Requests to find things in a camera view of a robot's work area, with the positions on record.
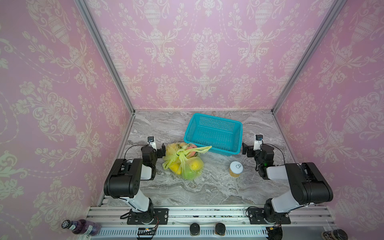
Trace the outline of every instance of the black mounting plate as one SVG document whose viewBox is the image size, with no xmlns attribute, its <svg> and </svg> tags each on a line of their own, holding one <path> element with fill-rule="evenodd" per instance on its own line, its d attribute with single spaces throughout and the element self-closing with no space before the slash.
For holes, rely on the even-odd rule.
<svg viewBox="0 0 384 240">
<path fill-rule="evenodd" d="M 248 209 L 247 212 L 248 212 L 248 216 L 252 215 L 252 217 L 248 217 L 251 225 L 269 224 L 264 219 L 264 213 L 263 213 L 262 208 L 250 208 L 250 209 Z M 280 221 L 278 221 L 277 224 L 291 224 L 291 220 L 290 220 L 289 216 L 286 217 L 284 215 L 280 219 L 281 219 L 281 223 L 280 223 Z"/>
<path fill-rule="evenodd" d="M 157 216 L 159 218 L 159 225 L 167 225 L 169 209 L 156 209 L 155 208 L 154 211 L 155 211 L 155 216 Z M 153 224 L 156 225 L 156 223 L 157 223 L 157 219 L 154 218 L 154 220 L 148 225 L 153 225 Z M 127 224 L 128 225 L 141 225 L 142 223 L 139 222 L 135 218 L 135 216 L 131 216 L 131 217 L 128 217 Z"/>
</svg>

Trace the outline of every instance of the floral wallpaper pattern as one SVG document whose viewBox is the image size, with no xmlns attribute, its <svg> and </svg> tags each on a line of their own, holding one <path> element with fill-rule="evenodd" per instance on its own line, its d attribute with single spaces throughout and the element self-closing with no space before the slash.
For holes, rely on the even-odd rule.
<svg viewBox="0 0 384 240">
<path fill-rule="evenodd" d="M 135 109 L 271 109 L 333 0 L 86 0 Z"/>
<path fill-rule="evenodd" d="M 129 113 L 76 4 L 0 8 L 0 239 L 76 239 Z"/>
<path fill-rule="evenodd" d="M 315 162 L 350 239 L 384 227 L 384 1 L 349 0 L 277 117 L 300 162 Z"/>
</svg>

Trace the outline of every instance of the purple bottle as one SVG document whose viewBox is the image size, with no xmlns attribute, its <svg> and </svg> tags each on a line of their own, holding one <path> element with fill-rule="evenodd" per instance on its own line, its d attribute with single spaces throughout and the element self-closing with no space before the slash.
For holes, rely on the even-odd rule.
<svg viewBox="0 0 384 240">
<path fill-rule="evenodd" d="M 61 227 L 69 230 L 72 230 L 74 234 L 84 234 L 89 236 L 95 236 L 100 231 L 100 224 L 97 222 L 87 221 L 85 219 L 80 219 L 77 221 L 65 220 L 61 224 Z"/>
</svg>

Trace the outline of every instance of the metal beam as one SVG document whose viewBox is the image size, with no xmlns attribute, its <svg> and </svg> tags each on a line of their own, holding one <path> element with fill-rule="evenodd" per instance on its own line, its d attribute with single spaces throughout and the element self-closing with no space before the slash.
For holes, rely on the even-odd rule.
<svg viewBox="0 0 384 240">
<path fill-rule="evenodd" d="M 95 45 L 98 48 L 98 50 L 99 50 L 99 52 L 100 52 L 100 54 L 101 54 L 101 56 L 105 62 L 105 65 L 107 66 L 107 68 L 108 68 L 108 70 L 112 76 L 112 79 L 114 80 L 114 82 L 116 84 L 116 87 L 118 88 L 118 90 L 121 94 L 121 97 L 123 98 L 123 101 L 124 101 L 126 107 L 128 108 L 130 114 L 133 115 L 135 112 L 133 105 L 132 105 L 132 103 L 128 97 L 127 92 L 125 91 L 125 87 L 124 87 L 124 85 L 120 79 L 119 73 L 117 72 L 117 70 L 116 70 L 116 68 L 112 62 L 112 58 L 108 53 L 107 47 L 104 44 L 103 38 L 101 37 L 101 34 L 100 34 L 100 32 L 96 26 L 96 23 L 92 17 L 91 12 L 89 11 L 89 8 L 88 8 L 85 0 L 74 0 L 74 1 L 75 1 L 76 5 L 79 9 L 80 14 L 83 17 L 85 24 L 88 27 L 88 30 L 89 30 L 93 40 L 95 41 Z"/>
<path fill-rule="evenodd" d="M 313 36 L 310 44 L 308 45 L 303 56 L 301 57 L 301 60 L 299 61 L 298 65 L 296 66 L 295 70 L 293 71 L 291 78 L 288 80 L 288 82 L 285 85 L 284 89 L 282 90 L 279 98 L 277 99 L 276 103 L 273 105 L 272 114 L 276 114 L 276 112 L 283 105 L 286 97 L 288 96 L 289 92 L 293 88 L 293 85 L 295 84 L 299 75 L 304 70 L 304 68 L 305 68 L 306 64 L 309 62 L 309 60 L 311 59 L 313 53 L 316 51 L 316 48 L 320 45 L 320 43 L 323 40 L 324 36 L 326 35 L 327 31 L 329 30 L 332 23 L 336 19 L 337 15 L 339 14 L 341 9 L 343 8 L 345 2 L 347 2 L 347 0 L 335 0 L 333 2 L 332 6 L 329 8 L 327 15 L 324 17 L 322 23 L 320 24 L 319 28 L 317 29 L 317 32 Z"/>
</svg>

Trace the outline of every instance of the yellow fruit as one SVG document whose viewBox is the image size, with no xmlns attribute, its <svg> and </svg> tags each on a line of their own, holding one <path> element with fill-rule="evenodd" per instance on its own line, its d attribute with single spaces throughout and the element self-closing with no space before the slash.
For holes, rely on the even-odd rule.
<svg viewBox="0 0 384 240">
<path fill-rule="evenodd" d="M 189 166 L 191 170 L 198 171 L 204 167 L 204 163 L 200 157 L 191 157 L 189 158 Z"/>
<path fill-rule="evenodd" d="M 181 174 L 181 168 L 180 168 L 180 170 L 178 170 L 179 167 L 180 167 L 180 161 L 177 161 L 177 162 L 172 163 L 172 164 L 169 166 L 169 169 L 170 169 L 171 171 L 173 171 L 174 173 L 176 173 L 176 174 Z"/>
</svg>

